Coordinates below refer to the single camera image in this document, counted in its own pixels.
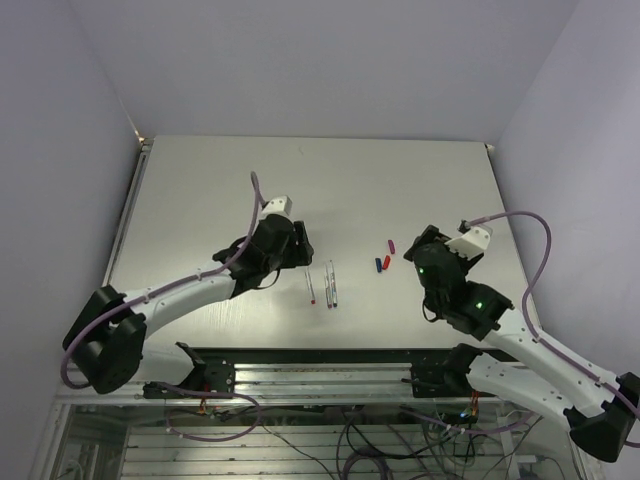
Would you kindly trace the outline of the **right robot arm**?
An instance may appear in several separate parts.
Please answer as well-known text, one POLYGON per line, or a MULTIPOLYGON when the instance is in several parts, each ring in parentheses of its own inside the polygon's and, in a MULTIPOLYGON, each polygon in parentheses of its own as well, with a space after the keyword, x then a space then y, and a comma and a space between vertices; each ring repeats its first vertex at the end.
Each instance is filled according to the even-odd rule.
POLYGON ((469 280, 490 240, 486 227, 463 229, 451 238, 429 225, 404 254, 424 290, 427 321, 445 321, 524 366, 518 370, 460 344, 440 373, 442 387, 455 396, 471 389, 513 401, 555 420, 590 456, 616 462, 633 445, 628 437, 639 419, 638 376, 597 366, 537 329, 506 296, 469 280))

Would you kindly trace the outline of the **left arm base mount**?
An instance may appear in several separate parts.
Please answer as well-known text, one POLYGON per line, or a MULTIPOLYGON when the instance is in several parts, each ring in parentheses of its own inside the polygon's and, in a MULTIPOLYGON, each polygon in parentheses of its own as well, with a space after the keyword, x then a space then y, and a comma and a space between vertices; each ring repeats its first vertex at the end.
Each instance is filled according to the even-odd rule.
POLYGON ((184 342, 168 349, 145 348, 143 353, 138 373, 144 381, 144 399, 232 398, 235 368, 227 360, 207 362, 184 342))

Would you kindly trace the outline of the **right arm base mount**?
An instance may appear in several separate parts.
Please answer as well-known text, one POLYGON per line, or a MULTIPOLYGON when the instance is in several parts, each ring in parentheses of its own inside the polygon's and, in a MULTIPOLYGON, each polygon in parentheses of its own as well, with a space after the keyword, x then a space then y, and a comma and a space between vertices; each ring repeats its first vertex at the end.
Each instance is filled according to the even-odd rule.
POLYGON ((467 375, 471 372, 471 364, 482 354, 479 348, 458 344, 438 365, 428 360, 413 364, 409 377, 402 378, 401 382, 411 386, 416 398, 427 398, 432 394, 470 396, 473 387, 467 375))

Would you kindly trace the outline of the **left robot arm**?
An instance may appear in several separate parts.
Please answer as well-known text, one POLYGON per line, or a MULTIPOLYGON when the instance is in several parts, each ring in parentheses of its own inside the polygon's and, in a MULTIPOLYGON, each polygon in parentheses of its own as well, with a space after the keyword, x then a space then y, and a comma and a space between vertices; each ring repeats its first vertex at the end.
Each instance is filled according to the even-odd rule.
POLYGON ((214 385, 204 360, 186 343, 159 352, 145 345, 163 327, 204 306, 259 290, 270 274, 307 267, 314 249, 301 221, 269 214, 250 237, 217 252, 210 262, 165 286, 121 293, 106 285, 95 290, 64 337, 61 377, 74 363, 85 377, 83 387, 109 394, 129 381, 148 381, 148 398, 192 397, 214 385))

